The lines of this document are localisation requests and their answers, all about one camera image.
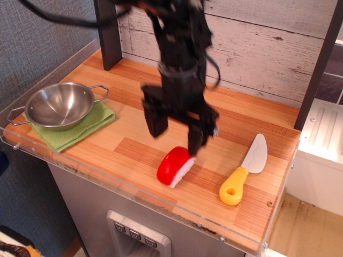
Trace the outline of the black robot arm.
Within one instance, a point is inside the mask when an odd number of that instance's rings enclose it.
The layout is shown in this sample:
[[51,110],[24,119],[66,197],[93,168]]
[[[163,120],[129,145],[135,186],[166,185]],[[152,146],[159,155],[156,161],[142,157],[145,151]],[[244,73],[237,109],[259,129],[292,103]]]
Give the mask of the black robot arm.
[[160,50],[161,86],[142,86],[150,134],[161,135],[168,118],[187,124],[188,152],[196,155],[216,133],[218,113],[204,99],[206,49],[212,44],[203,1],[115,1],[124,11],[137,7],[149,16]]

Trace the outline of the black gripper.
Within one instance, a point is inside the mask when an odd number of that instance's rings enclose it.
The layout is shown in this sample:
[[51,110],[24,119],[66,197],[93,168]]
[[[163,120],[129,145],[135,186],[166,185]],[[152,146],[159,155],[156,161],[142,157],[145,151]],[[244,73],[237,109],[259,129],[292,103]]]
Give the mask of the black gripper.
[[143,85],[144,116],[152,137],[157,138],[168,128],[168,117],[189,125],[188,153],[196,156],[209,136],[217,136],[219,114],[204,100],[206,64],[189,70],[159,64],[161,86]]

